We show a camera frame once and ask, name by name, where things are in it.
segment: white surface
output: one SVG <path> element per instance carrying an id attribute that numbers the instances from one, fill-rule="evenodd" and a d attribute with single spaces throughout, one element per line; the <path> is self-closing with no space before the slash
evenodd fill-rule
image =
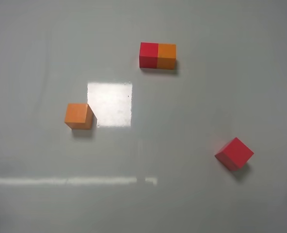
<path id="1" fill-rule="evenodd" d="M 139 70 L 142 41 L 176 74 Z M 287 232 L 287 0 L 0 0 L 0 232 Z"/>

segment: floor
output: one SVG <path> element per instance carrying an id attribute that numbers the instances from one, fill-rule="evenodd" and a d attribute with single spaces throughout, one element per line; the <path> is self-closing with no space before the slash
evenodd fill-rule
<path id="1" fill-rule="evenodd" d="M 287 232 L 287 0 L 0 0 L 0 233 L 31 232 Z"/>

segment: cube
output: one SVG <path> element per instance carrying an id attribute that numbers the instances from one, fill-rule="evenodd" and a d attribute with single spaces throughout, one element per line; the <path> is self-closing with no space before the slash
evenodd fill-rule
<path id="1" fill-rule="evenodd" d="M 230 171 L 242 168 L 254 153 L 237 137 L 227 143 L 215 157 Z"/>
<path id="2" fill-rule="evenodd" d="M 89 130 L 92 127 L 93 111 L 87 103 L 69 103 L 65 124 L 73 130 Z"/>
<path id="3" fill-rule="evenodd" d="M 146 43 L 140 44 L 139 67 L 154 69 L 175 69 L 176 45 Z"/>

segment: cube face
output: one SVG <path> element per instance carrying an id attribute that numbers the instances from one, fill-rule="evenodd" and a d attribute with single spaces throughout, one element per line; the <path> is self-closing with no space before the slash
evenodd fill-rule
<path id="1" fill-rule="evenodd" d="M 176 45 L 142 42 L 139 52 L 140 68 L 175 69 Z"/>
<path id="2" fill-rule="evenodd" d="M 222 148 L 216 158 L 229 170 L 242 168 L 254 153 L 237 137 Z"/>
<path id="3" fill-rule="evenodd" d="M 86 103 L 68 104 L 65 124 L 71 129 L 90 129 L 92 126 L 93 112 Z"/>

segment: pair of blocks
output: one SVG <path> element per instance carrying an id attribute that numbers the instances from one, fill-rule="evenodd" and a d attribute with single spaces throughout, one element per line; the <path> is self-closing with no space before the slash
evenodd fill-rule
<path id="1" fill-rule="evenodd" d="M 139 67 L 154 69 L 175 69 L 176 45 L 146 43 L 140 44 Z"/>
<path id="2" fill-rule="evenodd" d="M 215 157 L 230 171 L 242 168 L 254 153 L 237 137 L 227 143 Z"/>
<path id="3" fill-rule="evenodd" d="M 69 103 L 64 122 L 73 130 L 89 130 L 92 127 L 93 115 L 87 103 Z"/>

